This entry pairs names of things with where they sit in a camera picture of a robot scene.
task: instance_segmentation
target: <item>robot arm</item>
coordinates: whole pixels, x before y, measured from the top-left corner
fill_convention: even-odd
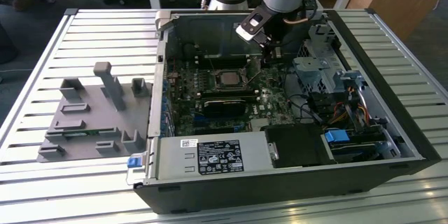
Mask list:
[[[302,0],[262,0],[261,5],[242,20],[236,29],[238,36],[246,41],[254,41],[261,48],[272,41],[281,41],[289,25],[298,24],[308,18],[296,19]]]

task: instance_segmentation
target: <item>floor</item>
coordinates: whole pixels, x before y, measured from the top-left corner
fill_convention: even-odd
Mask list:
[[[176,8],[177,3],[197,0],[161,0],[164,6]],[[13,44],[20,50],[18,57],[0,65],[0,124],[2,123],[17,95],[37,63],[41,52],[50,39],[66,8],[148,8],[145,0],[124,0],[125,5],[105,5],[102,0],[56,0],[49,4],[38,0],[25,12],[16,12],[10,6],[0,5],[0,24],[4,26]],[[416,28],[405,45],[448,88],[448,0],[440,0],[420,26]]]

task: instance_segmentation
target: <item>yellow wire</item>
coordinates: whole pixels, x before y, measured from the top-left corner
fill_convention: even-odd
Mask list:
[[[368,123],[368,114],[366,114],[366,111],[365,111],[365,109],[361,107],[361,106],[358,106],[358,108],[362,110],[362,112],[364,112],[364,120],[365,120],[365,123]]]
[[[346,116],[346,112],[344,112],[329,124],[333,124],[334,122],[340,121]]]

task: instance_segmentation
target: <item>aluminum workbench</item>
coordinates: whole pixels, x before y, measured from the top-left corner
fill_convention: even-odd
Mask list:
[[[62,78],[100,84],[109,61],[121,83],[152,81],[154,10],[78,10],[57,26],[0,129],[0,223],[440,223],[448,219],[448,93],[374,14],[340,16],[433,144],[442,161],[368,193],[202,211],[154,214],[126,184],[126,157],[37,163]],[[356,64],[346,59],[350,67]],[[142,173],[133,173],[138,179]]]

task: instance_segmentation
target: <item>blue latch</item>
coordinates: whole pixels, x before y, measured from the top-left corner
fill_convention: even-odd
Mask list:
[[[345,142],[349,141],[346,132],[344,130],[333,130],[325,133],[326,142]]]
[[[141,157],[129,157],[128,159],[128,168],[141,167]]]

